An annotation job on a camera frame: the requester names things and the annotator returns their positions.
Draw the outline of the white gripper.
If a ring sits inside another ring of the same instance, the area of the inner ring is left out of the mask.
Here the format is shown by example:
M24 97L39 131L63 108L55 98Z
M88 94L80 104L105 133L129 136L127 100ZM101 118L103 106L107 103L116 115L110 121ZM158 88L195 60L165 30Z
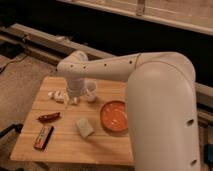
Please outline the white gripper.
M86 96L86 100L92 103L96 100L95 92L97 86L95 81L86 79L75 79L67 82L67 93L71 98L72 105L80 103L80 96Z

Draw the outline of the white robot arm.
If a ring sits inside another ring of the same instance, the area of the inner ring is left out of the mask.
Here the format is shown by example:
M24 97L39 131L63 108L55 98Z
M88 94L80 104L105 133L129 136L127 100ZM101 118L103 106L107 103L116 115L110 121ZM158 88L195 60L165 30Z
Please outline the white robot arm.
M195 69L177 52L151 52L87 61L76 51L57 71L70 96L83 79L126 84L125 103L135 171L201 171Z

